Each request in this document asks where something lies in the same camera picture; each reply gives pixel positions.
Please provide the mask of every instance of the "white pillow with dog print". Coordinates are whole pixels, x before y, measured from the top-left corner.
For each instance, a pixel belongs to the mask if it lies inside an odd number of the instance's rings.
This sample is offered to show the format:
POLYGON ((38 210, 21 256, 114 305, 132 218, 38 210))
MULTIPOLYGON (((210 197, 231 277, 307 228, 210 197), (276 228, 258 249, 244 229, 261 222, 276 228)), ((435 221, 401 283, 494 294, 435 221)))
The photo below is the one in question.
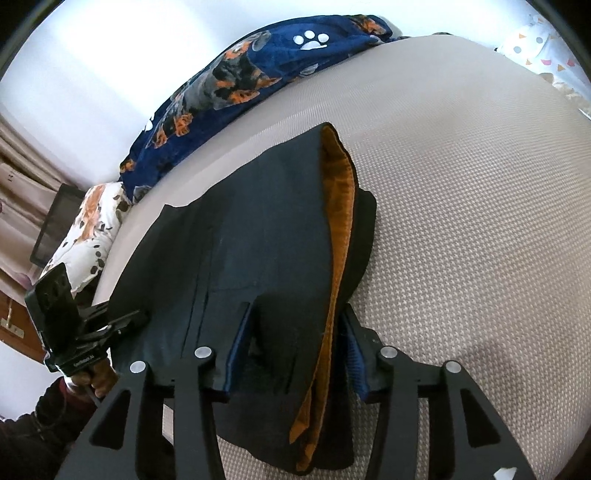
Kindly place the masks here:
POLYGON ((43 269, 41 276, 55 265, 66 265, 72 295, 84 290, 105 267, 121 223, 131 208, 121 182, 92 187, 80 205, 80 212, 66 238, 43 269))

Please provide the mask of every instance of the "beige curtain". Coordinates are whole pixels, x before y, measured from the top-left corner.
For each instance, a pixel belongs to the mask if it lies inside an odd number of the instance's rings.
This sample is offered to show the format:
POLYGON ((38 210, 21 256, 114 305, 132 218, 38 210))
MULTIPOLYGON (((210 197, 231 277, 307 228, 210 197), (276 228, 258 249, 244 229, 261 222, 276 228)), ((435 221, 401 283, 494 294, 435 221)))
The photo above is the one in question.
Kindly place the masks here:
POLYGON ((0 291, 24 304, 40 269, 29 257, 62 174, 0 116, 0 291))

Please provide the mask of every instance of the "navy blue blanket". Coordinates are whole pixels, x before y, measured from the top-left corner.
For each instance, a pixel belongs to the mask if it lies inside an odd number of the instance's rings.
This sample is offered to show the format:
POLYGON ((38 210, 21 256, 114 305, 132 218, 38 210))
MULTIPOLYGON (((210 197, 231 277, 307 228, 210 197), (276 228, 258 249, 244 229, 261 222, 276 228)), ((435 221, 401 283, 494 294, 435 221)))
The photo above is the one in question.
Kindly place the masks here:
POLYGON ((229 47, 185 82, 154 114, 121 163, 125 192, 134 203, 239 115, 299 77, 393 41, 373 15, 330 15, 285 20, 229 47))

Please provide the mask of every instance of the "white wall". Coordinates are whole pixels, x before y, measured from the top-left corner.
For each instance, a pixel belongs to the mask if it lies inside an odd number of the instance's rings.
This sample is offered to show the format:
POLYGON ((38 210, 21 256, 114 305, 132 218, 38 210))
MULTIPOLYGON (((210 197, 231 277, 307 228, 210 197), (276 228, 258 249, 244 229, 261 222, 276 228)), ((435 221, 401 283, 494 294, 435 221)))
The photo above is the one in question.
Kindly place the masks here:
POLYGON ((15 419, 35 409, 46 388, 59 377, 0 342, 0 415, 15 419))
POLYGON ((0 82, 0 113, 89 187, 116 179, 155 109, 241 36, 287 18, 358 13, 404 35, 447 31, 494 48, 535 11, 525 0, 65 0, 0 82))

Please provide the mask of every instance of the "beige mattress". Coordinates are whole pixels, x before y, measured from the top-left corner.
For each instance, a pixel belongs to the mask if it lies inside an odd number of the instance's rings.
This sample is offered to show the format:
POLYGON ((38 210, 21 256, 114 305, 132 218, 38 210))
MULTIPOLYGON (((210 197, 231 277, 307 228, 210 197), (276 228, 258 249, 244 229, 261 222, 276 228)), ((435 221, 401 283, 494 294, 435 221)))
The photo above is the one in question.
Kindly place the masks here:
MULTIPOLYGON (((95 301, 108 300, 165 204, 190 203, 324 121, 378 201, 374 251, 352 299, 360 320, 415 360, 459 360, 538 478, 553 478, 591 423, 591 122, 543 79, 470 41, 376 47, 253 108, 133 208, 95 301)), ((355 464, 312 478, 363 478, 376 410, 353 410, 355 464)), ((230 480, 290 476, 220 446, 230 480)), ((418 462, 425 478, 425 449, 418 462)))

